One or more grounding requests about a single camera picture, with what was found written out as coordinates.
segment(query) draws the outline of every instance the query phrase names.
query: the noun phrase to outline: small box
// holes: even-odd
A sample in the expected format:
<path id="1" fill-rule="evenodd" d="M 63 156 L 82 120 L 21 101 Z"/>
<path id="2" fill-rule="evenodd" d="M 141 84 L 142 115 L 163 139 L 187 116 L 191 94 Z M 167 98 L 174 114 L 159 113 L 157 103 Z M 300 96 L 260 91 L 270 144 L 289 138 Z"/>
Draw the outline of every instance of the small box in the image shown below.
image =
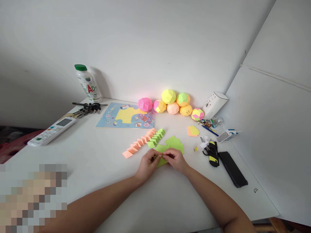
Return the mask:
<path id="1" fill-rule="evenodd" d="M 222 143 L 229 141 L 230 139 L 234 138 L 236 135 L 239 135 L 237 131 L 234 129 L 227 129 L 225 132 L 223 132 L 219 137 L 216 138 L 217 142 Z"/>
<path id="2" fill-rule="evenodd" d="M 208 101 L 202 108 L 204 112 L 203 119 L 210 120 L 213 116 L 221 109 L 221 107 L 228 101 L 229 99 L 220 92 L 213 92 Z"/>

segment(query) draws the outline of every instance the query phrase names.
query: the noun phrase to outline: blue pen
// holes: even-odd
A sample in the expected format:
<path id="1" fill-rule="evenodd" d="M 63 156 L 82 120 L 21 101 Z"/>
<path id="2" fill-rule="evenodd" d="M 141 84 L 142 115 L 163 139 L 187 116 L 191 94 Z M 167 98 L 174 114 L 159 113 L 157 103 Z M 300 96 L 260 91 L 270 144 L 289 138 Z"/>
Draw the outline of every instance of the blue pen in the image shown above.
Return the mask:
<path id="1" fill-rule="evenodd" d="M 213 133 L 213 134 L 215 134 L 217 137 L 219 137 L 219 135 L 218 135 L 217 133 L 213 132 L 210 128 L 208 128 L 208 127 L 206 127 L 206 126 L 204 126 L 204 125 L 202 125 L 202 127 L 206 128 L 208 131 L 210 131 L 211 133 Z"/>

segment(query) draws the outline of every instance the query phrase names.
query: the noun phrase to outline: peach origami ball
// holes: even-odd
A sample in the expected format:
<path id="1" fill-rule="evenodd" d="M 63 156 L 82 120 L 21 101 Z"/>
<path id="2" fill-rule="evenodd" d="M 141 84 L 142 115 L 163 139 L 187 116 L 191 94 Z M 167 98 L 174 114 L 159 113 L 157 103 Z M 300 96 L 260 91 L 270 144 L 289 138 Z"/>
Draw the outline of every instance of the peach origami ball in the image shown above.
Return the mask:
<path id="1" fill-rule="evenodd" d="M 189 116 L 192 113 L 192 107 L 191 105 L 187 105 L 184 107 L 180 107 L 180 114 L 183 116 Z"/>
<path id="2" fill-rule="evenodd" d="M 141 98 L 138 101 L 138 107 L 144 112 L 149 112 L 152 109 L 152 101 L 149 98 Z"/>
<path id="3" fill-rule="evenodd" d="M 204 112 L 199 108 L 195 108 L 191 113 L 191 118 L 193 120 L 202 120 L 203 116 L 204 116 Z"/>
<path id="4" fill-rule="evenodd" d="M 190 96 L 187 93 L 180 93 L 177 98 L 176 102 L 180 107 L 184 107 L 190 104 Z"/>
<path id="5" fill-rule="evenodd" d="M 179 105 L 176 102 L 174 102 L 172 104 L 168 104 L 167 105 L 167 111 L 169 114 L 174 115 L 174 114 L 178 113 Z"/>
<path id="6" fill-rule="evenodd" d="M 172 104 L 176 100 L 176 93 L 173 90 L 165 90 L 162 92 L 162 100 L 166 104 Z"/>
<path id="7" fill-rule="evenodd" d="M 164 112 L 166 109 L 166 104 L 162 101 L 162 100 L 156 100 L 153 103 L 153 109 L 157 112 L 157 113 L 161 113 Z"/>

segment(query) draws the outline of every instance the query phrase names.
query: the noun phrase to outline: green bottle cap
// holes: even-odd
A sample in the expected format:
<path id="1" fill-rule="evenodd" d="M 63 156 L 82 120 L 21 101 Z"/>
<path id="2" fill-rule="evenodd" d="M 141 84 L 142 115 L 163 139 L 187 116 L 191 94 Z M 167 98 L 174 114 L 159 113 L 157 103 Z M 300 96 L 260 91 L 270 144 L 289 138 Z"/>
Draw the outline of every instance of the green bottle cap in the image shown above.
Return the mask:
<path id="1" fill-rule="evenodd" d="M 75 69 L 79 71 L 87 71 L 87 67 L 81 64 L 75 64 Z"/>

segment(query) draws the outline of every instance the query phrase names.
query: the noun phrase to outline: remote display screen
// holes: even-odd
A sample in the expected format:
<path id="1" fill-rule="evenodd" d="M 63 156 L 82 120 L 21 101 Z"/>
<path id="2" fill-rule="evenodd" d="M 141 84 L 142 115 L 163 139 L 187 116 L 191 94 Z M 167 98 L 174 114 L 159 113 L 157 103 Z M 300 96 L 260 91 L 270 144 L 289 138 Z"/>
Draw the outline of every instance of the remote display screen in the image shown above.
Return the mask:
<path id="1" fill-rule="evenodd" d="M 72 121 L 72 120 L 70 120 L 70 119 L 64 119 L 64 120 L 62 120 L 61 122 L 59 122 L 58 124 L 56 124 L 56 125 L 65 126 L 65 125 L 67 125 L 70 121 Z"/>

